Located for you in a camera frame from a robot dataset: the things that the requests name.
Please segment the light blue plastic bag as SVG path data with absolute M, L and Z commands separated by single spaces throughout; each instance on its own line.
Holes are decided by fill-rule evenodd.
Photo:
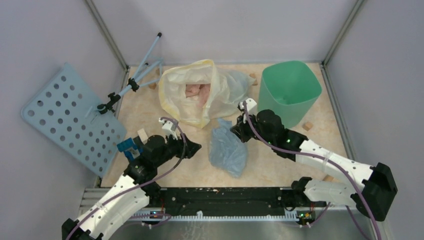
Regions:
M 240 178 L 248 160 L 247 146 L 231 132 L 231 121 L 219 118 L 217 123 L 211 131 L 209 162 L 233 178 Z

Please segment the translucent white yellow trash bag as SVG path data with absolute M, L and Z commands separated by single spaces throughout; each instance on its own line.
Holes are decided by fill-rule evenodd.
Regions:
M 187 125 L 204 128 L 212 119 L 233 115 L 248 98 L 255 77 L 217 67 L 211 59 L 170 68 L 158 83 L 163 110 Z

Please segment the green plastic trash bin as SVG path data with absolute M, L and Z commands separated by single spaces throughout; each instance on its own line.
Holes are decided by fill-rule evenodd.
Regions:
M 257 110 L 272 110 L 286 128 L 298 125 L 323 89 L 302 61 L 286 61 L 262 71 Z

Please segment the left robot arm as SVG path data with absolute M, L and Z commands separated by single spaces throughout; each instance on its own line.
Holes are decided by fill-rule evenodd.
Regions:
M 144 207 L 160 202 L 157 184 L 158 168 L 167 161 L 192 158 L 202 145 L 184 134 L 174 137 L 152 135 L 146 141 L 139 137 L 133 143 L 139 155 L 132 160 L 108 192 L 80 217 L 67 219 L 61 226 L 63 240 L 108 240 L 113 234 Z

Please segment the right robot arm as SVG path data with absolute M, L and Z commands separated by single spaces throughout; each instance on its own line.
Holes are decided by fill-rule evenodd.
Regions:
M 318 145 L 306 135 L 286 128 L 272 110 L 252 114 L 241 107 L 230 129 L 242 142 L 261 141 L 278 156 L 316 168 L 338 179 L 338 183 L 302 177 L 292 183 L 293 200 L 299 206 L 310 202 L 332 202 L 355 207 L 378 222 L 386 220 L 398 193 L 391 168 L 384 163 L 361 163 Z

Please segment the wooden block near bin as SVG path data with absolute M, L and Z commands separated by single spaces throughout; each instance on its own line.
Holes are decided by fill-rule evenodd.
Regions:
M 255 73 L 250 73 L 249 76 L 253 79 L 252 86 L 258 85 L 258 80 Z

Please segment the wooden block left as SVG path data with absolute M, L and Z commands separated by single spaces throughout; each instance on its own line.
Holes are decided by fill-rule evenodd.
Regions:
M 147 135 L 144 128 L 141 128 L 137 131 L 138 137 L 140 138 L 140 141 L 145 144 L 148 141 L 149 136 Z

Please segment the blue clamp block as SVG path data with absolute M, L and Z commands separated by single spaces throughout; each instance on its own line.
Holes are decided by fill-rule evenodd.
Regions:
M 128 138 L 119 144 L 117 144 L 117 149 L 119 152 L 123 153 L 127 160 L 131 163 L 136 158 L 138 158 L 143 152 L 143 142 L 140 137 Z

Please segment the pink bag inside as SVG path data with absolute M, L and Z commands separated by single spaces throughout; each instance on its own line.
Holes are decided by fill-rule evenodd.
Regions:
M 196 98 L 197 105 L 203 107 L 208 101 L 211 84 L 187 84 L 185 87 L 186 98 Z

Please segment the small wooden block near tripod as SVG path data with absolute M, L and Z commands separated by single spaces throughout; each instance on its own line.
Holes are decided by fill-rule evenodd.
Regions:
M 149 87 L 150 89 L 154 90 L 154 89 L 157 87 L 157 83 L 156 83 L 156 82 L 151 83 L 151 84 L 149 84 L 149 85 L 148 85 L 148 87 Z

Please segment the wooden cube block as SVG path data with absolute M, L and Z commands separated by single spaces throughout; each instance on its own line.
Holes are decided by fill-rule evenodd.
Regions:
M 305 131 L 310 131 L 313 127 L 314 127 L 314 124 L 313 124 L 312 122 L 310 122 L 310 121 L 307 121 L 307 122 L 305 122 L 305 123 L 302 125 L 302 128 L 303 128 Z

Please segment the light blue tripod stand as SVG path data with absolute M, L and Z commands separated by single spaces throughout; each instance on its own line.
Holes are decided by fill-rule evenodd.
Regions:
M 112 92 L 110 94 L 107 95 L 107 97 L 109 98 L 109 101 L 107 103 L 102 103 L 99 104 L 96 107 L 96 110 L 101 114 L 104 115 L 108 112 L 112 112 L 114 113 L 114 105 L 116 103 L 119 102 L 119 100 L 121 100 L 123 98 L 123 96 L 128 92 L 128 91 L 133 91 L 133 92 L 137 92 L 140 88 L 142 87 L 146 87 L 148 85 L 151 84 L 155 84 L 159 81 L 160 77 L 163 74 L 163 63 L 164 63 L 164 59 L 163 58 L 158 58 L 156 61 L 154 61 L 153 63 L 148 63 L 147 59 L 148 57 L 151 55 L 152 51 L 154 50 L 155 46 L 157 45 L 157 43 L 159 42 L 159 40 L 162 38 L 163 34 L 161 32 L 159 32 L 156 35 L 156 38 L 154 39 L 152 45 L 150 46 L 149 50 L 147 51 L 146 55 L 143 57 L 141 63 L 138 65 L 136 71 L 134 72 L 134 74 L 132 75 L 132 77 L 130 77 L 126 83 L 127 85 L 118 93 Z M 159 70 L 159 78 L 155 79 L 155 80 L 151 80 L 145 83 L 140 83 L 142 81 L 142 79 L 149 74 L 150 72 L 152 72 L 155 68 L 157 68 Z

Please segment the light blue perforated board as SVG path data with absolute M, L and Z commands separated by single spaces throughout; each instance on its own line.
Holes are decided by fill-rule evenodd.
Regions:
M 40 133 L 103 178 L 127 130 L 112 112 L 101 114 L 101 99 L 65 63 L 21 110 L 22 118 Z

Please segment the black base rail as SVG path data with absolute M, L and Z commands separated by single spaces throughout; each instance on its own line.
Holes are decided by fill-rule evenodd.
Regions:
M 194 216 L 201 211 L 206 217 L 265 217 L 326 205 L 289 187 L 168 187 L 150 197 L 148 208 L 172 216 Z

